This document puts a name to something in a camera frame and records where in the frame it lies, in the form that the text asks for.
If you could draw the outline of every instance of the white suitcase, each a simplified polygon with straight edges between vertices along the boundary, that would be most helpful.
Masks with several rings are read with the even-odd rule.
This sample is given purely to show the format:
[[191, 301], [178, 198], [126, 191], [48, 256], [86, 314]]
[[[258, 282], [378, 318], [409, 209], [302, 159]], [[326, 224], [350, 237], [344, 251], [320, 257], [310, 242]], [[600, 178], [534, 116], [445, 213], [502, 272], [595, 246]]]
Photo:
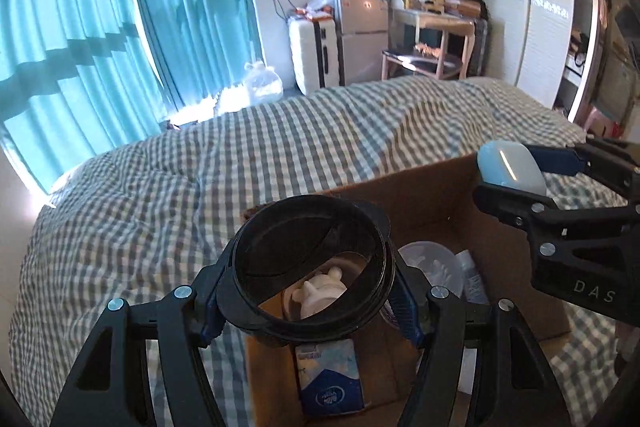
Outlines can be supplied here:
[[340, 85], [338, 39], [333, 19], [290, 19], [289, 40], [296, 83], [302, 94]]

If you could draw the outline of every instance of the white toy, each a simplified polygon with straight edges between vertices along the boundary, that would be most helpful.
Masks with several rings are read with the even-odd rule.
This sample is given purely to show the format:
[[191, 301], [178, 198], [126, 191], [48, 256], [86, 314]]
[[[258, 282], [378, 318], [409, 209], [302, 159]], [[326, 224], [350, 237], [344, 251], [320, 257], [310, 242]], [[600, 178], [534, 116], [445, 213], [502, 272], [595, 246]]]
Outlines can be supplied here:
[[342, 270], [334, 266], [326, 275], [321, 273], [313, 276], [305, 281], [302, 288], [295, 290], [292, 298], [302, 305], [300, 319], [306, 319], [321, 312], [340, 297], [347, 289], [341, 279]]

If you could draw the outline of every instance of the checkered bedsheet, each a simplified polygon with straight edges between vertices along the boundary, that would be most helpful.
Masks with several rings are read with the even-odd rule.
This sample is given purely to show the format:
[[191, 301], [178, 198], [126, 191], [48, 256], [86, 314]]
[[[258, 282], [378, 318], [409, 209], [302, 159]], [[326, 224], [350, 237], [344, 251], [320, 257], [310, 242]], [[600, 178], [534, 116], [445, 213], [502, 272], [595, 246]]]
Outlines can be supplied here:
[[[564, 145], [584, 133], [519, 90], [479, 78], [404, 77], [251, 107], [86, 162], [33, 230], [10, 330], [14, 389], [48, 425], [66, 375], [107, 302], [160, 299], [212, 264], [247, 208], [476, 151], [492, 139]], [[624, 204], [592, 180], [548, 176], [561, 207]], [[575, 425], [616, 382], [613, 321], [567, 306], [574, 335], [552, 366]], [[158, 425], [171, 425], [155, 342]], [[241, 331], [202, 351], [227, 424], [252, 425]]]

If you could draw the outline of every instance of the open cardboard box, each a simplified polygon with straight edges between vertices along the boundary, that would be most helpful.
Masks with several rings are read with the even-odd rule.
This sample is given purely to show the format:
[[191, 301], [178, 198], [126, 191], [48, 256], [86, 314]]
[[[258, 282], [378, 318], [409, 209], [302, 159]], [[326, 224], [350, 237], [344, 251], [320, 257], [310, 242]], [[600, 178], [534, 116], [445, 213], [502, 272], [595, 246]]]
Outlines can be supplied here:
[[[530, 286], [526, 234], [476, 209], [472, 190], [478, 175], [476, 156], [469, 155], [335, 188], [327, 194], [367, 200], [382, 207], [391, 222], [391, 239], [398, 248], [427, 240], [454, 253], [469, 249], [492, 303], [511, 299], [551, 357], [561, 349], [570, 331], [562, 302]], [[280, 295], [261, 307], [282, 317]], [[298, 399], [293, 348], [267, 347], [247, 337], [246, 367], [257, 427], [395, 426], [415, 378], [418, 351], [380, 315], [351, 338], [366, 409], [350, 415], [309, 419], [303, 415]], [[464, 425], [466, 409], [468, 396], [458, 393], [452, 426]]]

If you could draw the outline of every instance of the logo on tissue package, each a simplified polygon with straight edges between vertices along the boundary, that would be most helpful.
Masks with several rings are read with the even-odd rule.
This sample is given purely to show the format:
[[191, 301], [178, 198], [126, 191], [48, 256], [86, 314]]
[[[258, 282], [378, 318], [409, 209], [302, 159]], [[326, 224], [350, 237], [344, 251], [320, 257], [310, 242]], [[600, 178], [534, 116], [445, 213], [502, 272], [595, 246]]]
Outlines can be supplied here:
[[344, 389], [337, 385], [332, 385], [324, 391], [316, 394], [316, 402], [318, 402], [318, 405], [321, 407], [336, 405], [342, 400], [344, 400]]

